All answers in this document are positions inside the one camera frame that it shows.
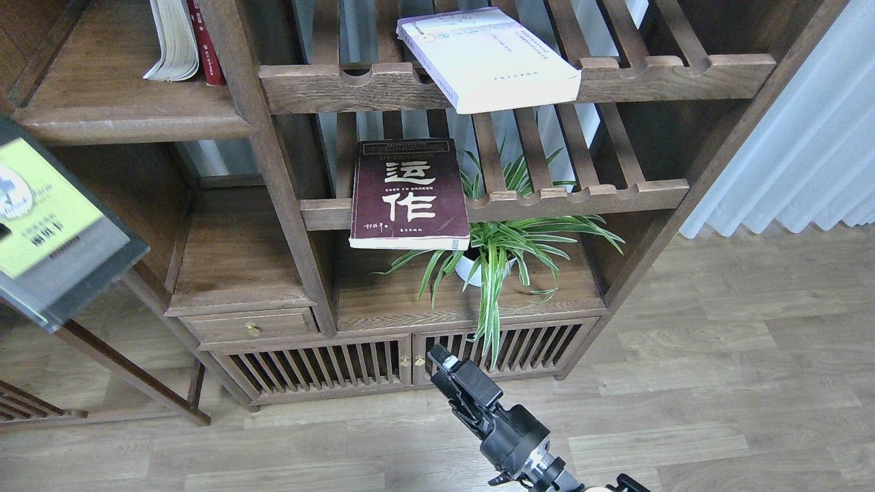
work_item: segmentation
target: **white flower pot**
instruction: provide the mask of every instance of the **white flower pot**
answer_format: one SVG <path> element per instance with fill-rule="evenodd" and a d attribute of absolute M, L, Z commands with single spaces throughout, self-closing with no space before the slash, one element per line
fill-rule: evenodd
<path fill-rule="evenodd" d="M 507 261 L 507 266 L 504 267 L 504 276 L 507 277 L 510 275 L 510 269 L 514 267 L 516 263 L 516 258 L 511 258 Z M 456 264 L 456 275 L 458 275 L 462 282 L 465 282 L 468 279 L 468 274 L 471 272 L 471 267 L 474 266 L 474 260 L 462 255 L 462 257 L 458 260 Z M 469 285 L 473 285 L 474 287 L 480 287 L 482 282 L 480 281 L 480 267 L 477 267 L 477 270 L 474 271 L 473 277 L 471 277 L 471 282 Z"/>

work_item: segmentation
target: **wooden floor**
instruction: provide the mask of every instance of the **wooden floor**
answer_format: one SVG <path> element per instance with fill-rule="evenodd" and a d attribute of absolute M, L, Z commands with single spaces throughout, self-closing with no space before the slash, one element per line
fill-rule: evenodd
<path fill-rule="evenodd" d="M 874 227 L 678 237 L 567 380 L 503 383 L 502 402 L 525 404 L 591 485 L 626 472 L 653 491 L 875 490 L 873 300 Z M 109 322 L 120 310 L 131 329 Z M 68 406 L 123 391 L 3 320 L 0 379 Z M 185 352 L 121 292 L 87 321 L 160 376 L 187 375 Z M 202 407 L 212 426 L 0 432 L 0 490 L 493 490 L 436 390 L 250 414 L 208 378 Z"/>

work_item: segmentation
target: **slatted cabinet door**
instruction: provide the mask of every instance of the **slatted cabinet door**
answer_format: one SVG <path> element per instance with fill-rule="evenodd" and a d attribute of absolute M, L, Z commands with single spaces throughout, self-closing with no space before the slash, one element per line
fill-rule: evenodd
<path fill-rule="evenodd" d="M 288 344 L 217 355 L 251 404 L 379 393 L 410 386 L 410 335 Z"/>
<path fill-rule="evenodd" d="M 545 376 L 563 372 L 569 358 L 598 318 L 554 323 L 528 323 L 501 329 L 498 361 L 483 355 L 483 340 L 471 341 L 474 330 L 454 330 L 413 335 L 413 384 L 431 384 L 436 370 L 427 354 L 440 343 L 459 360 L 470 359 L 493 379 Z"/>

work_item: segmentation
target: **wooden cabinet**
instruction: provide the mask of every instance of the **wooden cabinet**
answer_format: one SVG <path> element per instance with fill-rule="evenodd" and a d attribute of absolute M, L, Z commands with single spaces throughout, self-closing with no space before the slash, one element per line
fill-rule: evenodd
<path fill-rule="evenodd" d="M 552 186 L 535 112 L 516 109 L 510 131 L 535 193 L 509 192 L 494 116 L 479 114 L 470 118 L 471 150 L 486 197 L 467 205 L 472 221 L 602 214 L 626 239 L 624 254 L 582 238 L 561 264 L 560 290 L 543 304 L 510 278 L 496 377 L 568 373 L 846 4 L 652 0 L 638 28 L 622 0 L 596 2 L 619 56 L 591 54 L 570 0 L 525 3 L 539 10 L 525 13 L 549 18 L 560 53 L 583 70 L 577 103 L 595 103 L 598 113 L 587 141 L 575 105 L 550 109 L 576 185 Z M 77 22 L 75 7 L 85 4 Z M 519 14 L 512 0 L 491 4 Z M 380 112 L 382 136 L 394 138 L 404 136 L 403 111 L 424 110 L 430 134 L 446 137 L 449 103 L 405 59 L 394 34 L 400 2 L 374 0 L 376 59 L 353 64 L 340 57 L 340 2 L 314 5 L 305 62 L 302 32 L 310 30 L 300 27 L 310 19 L 297 2 L 202 2 L 227 87 L 143 81 L 158 45 L 148 3 L 138 0 L 71 2 L 54 14 L 48 47 L 0 72 L 11 88 L 0 110 L 44 143 L 67 146 L 62 158 L 80 161 L 78 172 L 102 183 L 119 214 L 155 242 L 160 255 L 139 269 L 146 283 L 251 404 L 417 387 L 431 371 L 417 357 L 436 342 L 483 363 L 466 342 L 476 292 L 447 278 L 432 310 L 414 299 L 421 264 L 374 276 L 392 253 L 347 246 L 363 112 Z M 69 37 L 67 25 L 75 25 Z M 336 121 L 336 143 L 320 137 L 317 113 Z M 170 153 L 153 152 L 161 142 L 227 137 L 248 138 L 260 176 L 193 179 Z M 96 167 L 105 162 L 89 167 L 88 156 L 129 143 L 153 151 L 123 160 L 119 172 Z M 100 146 L 78 147 L 87 144 Z M 336 169 L 328 154 L 338 156 Z M 141 183 L 155 200 L 139 196 Z M 156 213 L 156 204 L 166 207 Z M 533 278 L 552 284 L 545 271 Z"/>
<path fill-rule="evenodd" d="M 471 328 L 348 339 L 341 335 L 329 341 L 301 342 L 298 337 L 257 347 L 224 343 L 208 349 L 252 397 L 252 404 L 271 404 L 430 386 L 434 368 L 427 354 L 436 343 L 460 359 L 471 359 L 495 379 L 560 374 L 573 365 L 575 349 L 597 320 L 503 327 L 494 369 L 481 353 L 481 341 L 471 341 Z"/>

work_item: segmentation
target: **yellow poster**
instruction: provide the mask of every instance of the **yellow poster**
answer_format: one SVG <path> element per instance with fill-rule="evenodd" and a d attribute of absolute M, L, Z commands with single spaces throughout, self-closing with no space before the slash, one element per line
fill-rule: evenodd
<path fill-rule="evenodd" d="M 101 217 L 23 139 L 0 146 L 0 271 L 17 278 Z"/>

